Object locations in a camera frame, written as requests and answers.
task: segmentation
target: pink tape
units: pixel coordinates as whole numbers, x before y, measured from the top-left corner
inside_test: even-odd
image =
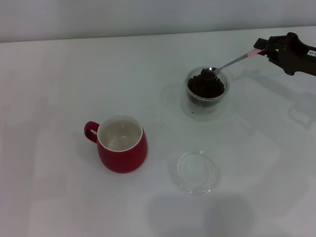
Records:
[[[261,51],[263,51],[263,50],[254,48],[253,50],[251,50],[250,52],[247,53],[247,57],[251,57],[253,55],[256,55],[256,54],[260,53]]]

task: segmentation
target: white label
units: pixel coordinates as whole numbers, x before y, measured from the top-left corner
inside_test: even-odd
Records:
[[[316,57],[316,51],[310,50],[310,51],[308,51],[307,55]]]

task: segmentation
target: white tabletop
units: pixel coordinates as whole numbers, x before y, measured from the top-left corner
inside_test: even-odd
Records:
[[[316,236],[316,77],[254,56],[225,69],[222,117],[198,122],[179,106],[189,70],[288,32],[316,45],[316,27],[0,44],[0,236]],[[149,143],[128,174],[83,134],[118,113]],[[210,196],[170,180],[170,159],[191,150],[220,162]]]

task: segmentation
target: red mug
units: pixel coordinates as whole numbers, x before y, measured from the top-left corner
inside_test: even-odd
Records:
[[[97,144],[102,163],[114,172],[131,172],[146,158],[148,145],[145,131],[140,122],[131,116],[115,115],[101,125],[87,122],[84,134]]]

